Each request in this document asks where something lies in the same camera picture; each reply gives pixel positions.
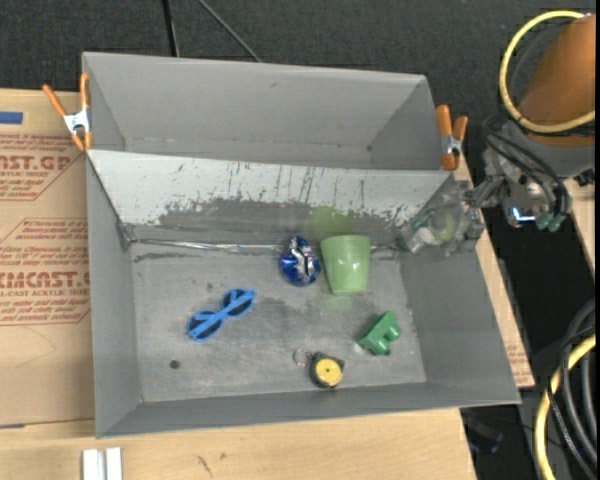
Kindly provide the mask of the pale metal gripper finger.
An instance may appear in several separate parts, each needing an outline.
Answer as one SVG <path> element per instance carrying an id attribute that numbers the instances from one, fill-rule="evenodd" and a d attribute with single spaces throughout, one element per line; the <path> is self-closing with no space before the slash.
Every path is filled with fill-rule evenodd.
<path id="1" fill-rule="evenodd" d="M 477 185 L 465 182 L 461 189 L 463 201 L 472 208 L 492 208 L 500 204 L 500 190 L 504 184 L 502 176 L 486 176 Z"/>

